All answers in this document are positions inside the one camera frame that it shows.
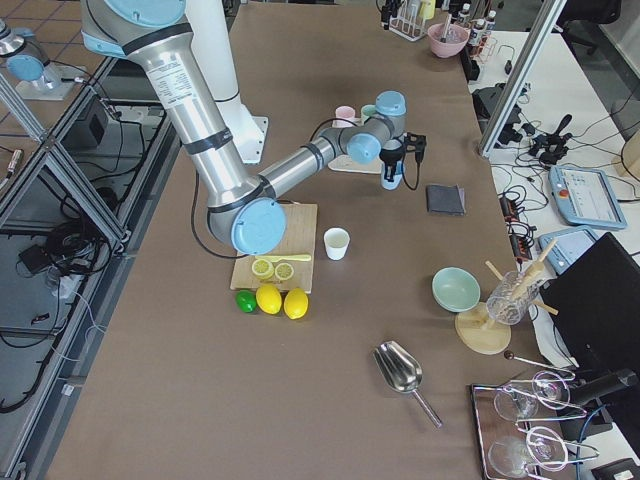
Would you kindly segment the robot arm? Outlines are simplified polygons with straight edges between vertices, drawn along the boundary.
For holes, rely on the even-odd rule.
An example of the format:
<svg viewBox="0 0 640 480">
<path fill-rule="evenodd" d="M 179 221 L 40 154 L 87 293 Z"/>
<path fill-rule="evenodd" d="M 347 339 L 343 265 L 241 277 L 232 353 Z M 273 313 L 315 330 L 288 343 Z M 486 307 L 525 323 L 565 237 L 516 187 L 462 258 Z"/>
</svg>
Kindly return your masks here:
<svg viewBox="0 0 640 480">
<path fill-rule="evenodd" d="M 272 251 L 286 231 L 277 198 L 340 155 L 380 159 L 387 180 L 408 151 L 424 155 L 426 138 L 405 129 L 406 103 L 378 95 L 361 126 L 326 128 L 294 153 L 252 175 L 234 141 L 257 128 L 239 93 L 225 13 L 219 1 L 84 1 L 87 49 L 139 65 L 204 179 L 211 234 L 242 254 Z"/>
</svg>

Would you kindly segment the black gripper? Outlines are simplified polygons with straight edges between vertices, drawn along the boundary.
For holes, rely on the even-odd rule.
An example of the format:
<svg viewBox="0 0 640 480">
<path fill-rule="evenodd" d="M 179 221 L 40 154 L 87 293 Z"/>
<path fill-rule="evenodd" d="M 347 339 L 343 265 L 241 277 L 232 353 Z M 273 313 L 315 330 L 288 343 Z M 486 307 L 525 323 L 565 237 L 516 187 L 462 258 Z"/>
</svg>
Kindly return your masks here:
<svg viewBox="0 0 640 480">
<path fill-rule="evenodd" d="M 426 150 L 426 136 L 407 132 L 402 137 L 390 140 L 391 145 L 385 145 L 379 158 L 386 165 L 384 168 L 383 179 L 385 181 L 393 181 L 395 178 L 394 165 L 403 162 L 407 153 L 413 153 L 415 162 L 420 166 L 424 160 Z"/>
</svg>

